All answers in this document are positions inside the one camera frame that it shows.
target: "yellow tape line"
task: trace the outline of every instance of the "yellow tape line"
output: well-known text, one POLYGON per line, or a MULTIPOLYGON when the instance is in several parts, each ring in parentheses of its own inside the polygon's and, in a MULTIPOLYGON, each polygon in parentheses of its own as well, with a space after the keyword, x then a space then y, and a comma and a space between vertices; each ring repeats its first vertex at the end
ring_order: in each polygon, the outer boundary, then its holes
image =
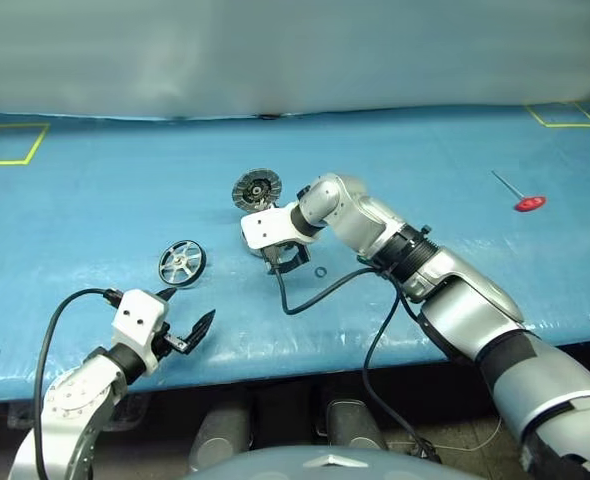
MULTIPOLYGON (((575 105, 590 120, 590 113, 584 110, 577 102, 573 102, 573 105, 575 105)), ((524 105, 524 108, 528 110, 535 120, 537 120, 537 123, 546 128, 590 128, 590 123, 547 123, 530 107, 530 105, 524 105)))
POLYGON ((46 133, 48 132, 48 128, 50 127, 50 124, 48 124, 48 123, 0 123, 0 128, 27 128, 27 127, 32 127, 32 128, 41 127, 42 131, 37 136, 37 139, 35 140, 35 142, 33 142, 33 145, 31 146, 31 149, 28 151, 28 154, 26 154, 26 157, 24 157, 21 160, 0 160, 0 166, 3 166, 3 165, 28 165, 31 162, 31 160, 33 159, 35 152, 37 151, 39 146, 42 144, 42 141, 44 140, 44 137, 46 136, 46 133))

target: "small black ring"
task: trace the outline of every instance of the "small black ring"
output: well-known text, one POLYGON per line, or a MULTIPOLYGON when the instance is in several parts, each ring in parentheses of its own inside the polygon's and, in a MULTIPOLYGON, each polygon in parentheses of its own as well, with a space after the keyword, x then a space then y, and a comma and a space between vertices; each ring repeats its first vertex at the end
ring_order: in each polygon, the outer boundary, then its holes
POLYGON ((328 271, 324 267, 317 267, 315 269, 315 276, 317 278, 324 278, 327 273, 328 273, 328 271))

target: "blue mat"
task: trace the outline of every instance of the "blue mat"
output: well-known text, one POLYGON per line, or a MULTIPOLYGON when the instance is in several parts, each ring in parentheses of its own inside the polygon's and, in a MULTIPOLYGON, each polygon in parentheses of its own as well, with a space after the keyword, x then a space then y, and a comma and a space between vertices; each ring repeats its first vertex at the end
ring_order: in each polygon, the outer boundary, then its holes
MULTIPOLYGON (((329 171, 363 178, 373 196, 416 227, 429 224, 434 241, 504 287, 542 338, 590 340, 590 126, 549 128, 560 113, 533 112, 416 108, 176 124, 0 116, 25 125, 0 128, 0 400, 31 395, 44 330, 65 296, 89 286, 161 289, 159 256, 182 239, 199 242, 209 263, 171 300, 172 330, 187 332, 212 308, 217 315, 193 354, 171 355, 135 390, 360 367, 392 288, 360 277, 285 316, 275 279, 242 244, 243 212, 230 196, 257 167, 281 176, 282 203, 329 171), (492 169, 548 203, 514 211, 492 169)), ((558 123, 590 123, 565 115, 558 123)), ((311 253, 286 277, 292 304, 359 266, 330 230, 311 253)), ((110 344, 113 314, 93 297, 65 312, 46 383, 110 344)), ((373 364, 442 359, 400 310, 373 364)))

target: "red pin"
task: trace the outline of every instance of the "red pin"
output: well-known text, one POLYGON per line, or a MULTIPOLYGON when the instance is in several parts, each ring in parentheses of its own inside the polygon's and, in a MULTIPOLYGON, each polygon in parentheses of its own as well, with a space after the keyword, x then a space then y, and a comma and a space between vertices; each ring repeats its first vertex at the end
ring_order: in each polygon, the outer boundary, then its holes
POLYGON ((531 210, 537 210, 539 207, 546 203, 546 197, 538 195, 536 197, 526 197, 517 190, 513 185, 504 180, 495 170, 491 170, 491 173, 497 177, 506 187, 519 198, 519 202, 513 207, 518 212, 530 212, 531 210))

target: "white backdrop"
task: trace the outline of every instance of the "white backdrop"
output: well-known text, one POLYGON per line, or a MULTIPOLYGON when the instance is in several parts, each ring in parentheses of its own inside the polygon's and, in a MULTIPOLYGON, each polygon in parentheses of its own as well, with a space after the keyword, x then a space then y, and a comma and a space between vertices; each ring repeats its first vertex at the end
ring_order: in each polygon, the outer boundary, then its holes
POLYGON ((590 98, 590 0, 0 0, 0 112, 590 98))

